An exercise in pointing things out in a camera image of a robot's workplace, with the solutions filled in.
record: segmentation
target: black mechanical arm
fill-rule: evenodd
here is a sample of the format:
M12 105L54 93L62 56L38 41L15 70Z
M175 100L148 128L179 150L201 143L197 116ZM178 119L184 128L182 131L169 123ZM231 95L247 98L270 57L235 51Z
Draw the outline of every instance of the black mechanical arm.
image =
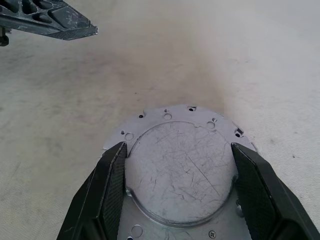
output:
M11 29L62 40L98 33L89 19L63 0L0 0L0 46L9 44Z

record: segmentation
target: circular metal plate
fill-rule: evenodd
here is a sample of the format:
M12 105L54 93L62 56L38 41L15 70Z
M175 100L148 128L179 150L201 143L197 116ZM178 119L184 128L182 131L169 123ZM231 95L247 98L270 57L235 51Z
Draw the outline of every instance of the circular metal plate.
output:
M144 111L105 144L126 141L126 185L141 210L168 226L210 219L228 199L237 170L230 143L253 149L220 114L177 105Z

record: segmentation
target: screw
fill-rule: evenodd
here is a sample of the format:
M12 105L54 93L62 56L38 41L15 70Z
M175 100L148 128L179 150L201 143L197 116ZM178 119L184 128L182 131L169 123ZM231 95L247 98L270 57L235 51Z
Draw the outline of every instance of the screw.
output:
M209 238L211 238L211 239L215 239L216 238L216 233L215 233L215 231L210 231L209 232Z
M242 212L241 206L237 206L235 209L235 212L240 218L243 218L245 216L244 213Z

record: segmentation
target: black plastic part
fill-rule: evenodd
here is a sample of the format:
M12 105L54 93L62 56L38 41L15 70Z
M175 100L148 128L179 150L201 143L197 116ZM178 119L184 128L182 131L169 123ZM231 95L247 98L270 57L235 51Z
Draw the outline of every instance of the black plastic part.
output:
M0 47L7 46L9 38L6 36L6 29L0 26Z
M235 187L252 240L320 240L298 198L257 152L231 143Z
M98 28L62 0L0 0L0 26L62 40L98 33Z
M117 240L127 145L107 150L72 199L57 240Z

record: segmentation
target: scratched metal surface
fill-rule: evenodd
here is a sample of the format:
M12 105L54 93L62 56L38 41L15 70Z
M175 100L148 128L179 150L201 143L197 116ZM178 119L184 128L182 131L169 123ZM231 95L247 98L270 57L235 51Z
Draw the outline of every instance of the scratched metal surface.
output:
M239 217L236 193L231 197L237 169L230 143L254 146L232 121L198 106L147 109L116 129L104 148L120 141L128 145L129 196L123 203L118 239L133 237L135 225L149 230L141 239L169 239L172 233L179 240L203 239L207 228L243 224L243 219L233 219ZM250 239L244 228L236 234ZM221 232L219 236L233 239Z
M147 131L126 160L126 183L156 218L202 220L227 199L237 170L217 130L174 121Z

